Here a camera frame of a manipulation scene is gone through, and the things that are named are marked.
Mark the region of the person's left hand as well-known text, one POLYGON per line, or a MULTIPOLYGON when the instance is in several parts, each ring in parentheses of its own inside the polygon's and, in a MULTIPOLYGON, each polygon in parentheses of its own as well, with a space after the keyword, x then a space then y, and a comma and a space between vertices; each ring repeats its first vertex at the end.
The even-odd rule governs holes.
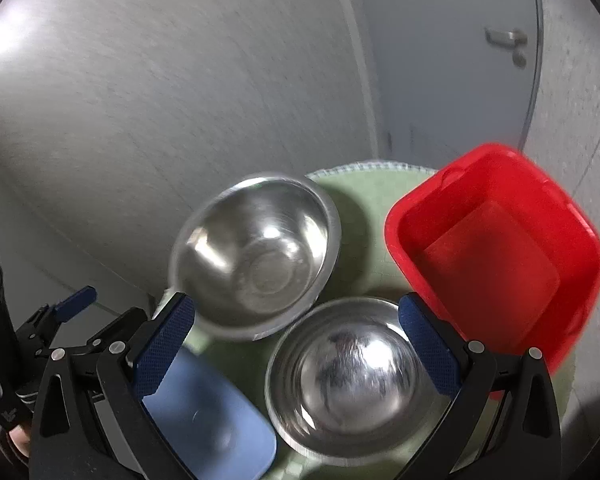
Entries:
POLYGON ((23 460, 28 460, 31 449, 31 425, 22 424, 15 426, 9 431, 8 438, 18 456, 23 460))

